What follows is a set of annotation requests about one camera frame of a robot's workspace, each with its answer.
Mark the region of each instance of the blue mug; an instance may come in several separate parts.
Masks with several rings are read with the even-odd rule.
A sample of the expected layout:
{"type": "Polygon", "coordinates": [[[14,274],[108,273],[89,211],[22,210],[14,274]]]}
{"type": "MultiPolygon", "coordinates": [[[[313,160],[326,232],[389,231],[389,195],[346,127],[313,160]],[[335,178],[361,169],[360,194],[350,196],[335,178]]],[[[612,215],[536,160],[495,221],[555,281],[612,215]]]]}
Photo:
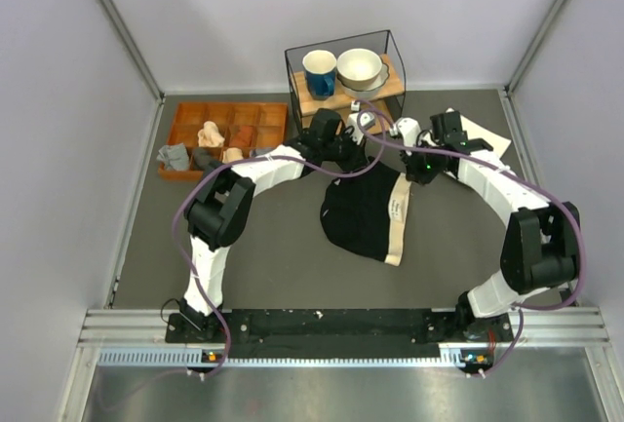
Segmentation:
{"type": "Polygon", "coordinates": [[[337,61],[332,52],[313,50],[303,57],[305,82],[310,95],[316,100],[333,96],[337,61]]]}

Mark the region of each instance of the white bowl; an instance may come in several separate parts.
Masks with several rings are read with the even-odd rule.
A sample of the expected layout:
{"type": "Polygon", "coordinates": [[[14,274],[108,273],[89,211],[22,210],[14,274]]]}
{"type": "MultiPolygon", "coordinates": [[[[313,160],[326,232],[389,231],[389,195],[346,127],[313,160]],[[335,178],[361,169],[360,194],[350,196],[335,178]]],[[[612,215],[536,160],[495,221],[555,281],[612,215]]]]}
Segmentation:
{"type": "Polygon", "coordinates": [[[383,62],[378,54],[368,49],[347,50],[338,57],[340,81],[354,91],[363,91],[377,79],[383,62]]]}

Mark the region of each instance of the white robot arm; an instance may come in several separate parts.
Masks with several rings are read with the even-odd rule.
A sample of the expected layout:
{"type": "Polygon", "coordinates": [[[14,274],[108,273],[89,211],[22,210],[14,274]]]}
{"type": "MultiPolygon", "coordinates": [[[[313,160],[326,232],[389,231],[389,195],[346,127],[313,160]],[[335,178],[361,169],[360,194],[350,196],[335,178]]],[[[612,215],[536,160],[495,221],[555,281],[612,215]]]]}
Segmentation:
{"type": "MultiPolygon", "coordinates": [[[[220,185],[219,182],[207,184],[205,194],[198,195],[197,203],[187,208],[192,259],[202,288],[214,305],[219,306],[223,301],[221,282],[227,253],[242,233],[252,197],[306,175],[307,169],[302,164],[306,160],[315,164],[335,161],[345,172],[353,172],[367,163],[364,135],[356,124],[357,114],[348,118],[340,136],[335,136],[339,125],[337,113],[323,110],[317,116],[310,131],[299,138],[254,161],[237,165],[225,171],[225,175],[221,173],[217,178],[220,185]],[[275,159],[278,156],[291,159],[275,159]],[[225,203],[214,199],[219,191],[229,193],[225,203]]],[[[363,115],[361,123],[363,127],[373,124],[373,115],[363,115]]],[[[562,214],[541,195],[504,176],[501,172],[510,172],[509,168],[485,141],[467,139],[458,112],[436,115],[432,124],[433,140],[439,147],[470,154],[499,168],[493,171],[477,162],[417,151],[402,153],[409,180],[427,184],[438,173],[446,172],[475,190],[507,228],[501,269],[459,297],[456,311],[460,321],[467,325],[475,319],[504,314],[514,303],[574,279],[578,273],[577,245],[562,214]]],[[[389,134],[402,138],[405,146],[416,148],[420,131],[417,121],[402,118],[389,134]]],[[[423,146],[431,147],[426,142],[421,143],[423,146]]],[[[566,206],[578,220],[576,208],[572,204],[566,206]]],[[[180,313],[195,327],[201,327],[211,312],[195,278],[191,278],[180,313]]]]}

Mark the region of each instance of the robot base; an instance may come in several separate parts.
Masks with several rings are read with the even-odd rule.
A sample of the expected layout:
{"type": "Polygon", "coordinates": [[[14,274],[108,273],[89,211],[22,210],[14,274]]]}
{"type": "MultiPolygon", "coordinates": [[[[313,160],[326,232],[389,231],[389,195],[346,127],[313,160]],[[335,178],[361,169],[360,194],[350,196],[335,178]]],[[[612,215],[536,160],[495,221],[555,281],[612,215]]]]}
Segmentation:
{"type": "MultiPolygon", "coordinates": [[[[513,339],[507,315],[477,320],[468,337],[454,312],[430,309],[249,310],[224,313],[232,333],[231,358],[391,359],[438,357],[441,342],[497,342],[513,339]]],[[[171,314],[169,343],[223,343],[219,321],[203,331],[181,314],[171,314]]]]}

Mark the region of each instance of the white label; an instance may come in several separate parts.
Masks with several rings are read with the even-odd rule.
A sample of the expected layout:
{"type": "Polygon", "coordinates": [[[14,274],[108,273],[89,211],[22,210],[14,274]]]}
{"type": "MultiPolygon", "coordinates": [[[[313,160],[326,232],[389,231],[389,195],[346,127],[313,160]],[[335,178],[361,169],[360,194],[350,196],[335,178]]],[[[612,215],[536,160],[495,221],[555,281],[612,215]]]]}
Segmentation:
{"type": "Polygon", "coordinates": [[[392,199],[388,205],[388,212],[392,220],[403,222],[403,204],[399,200],[392,199]]]}

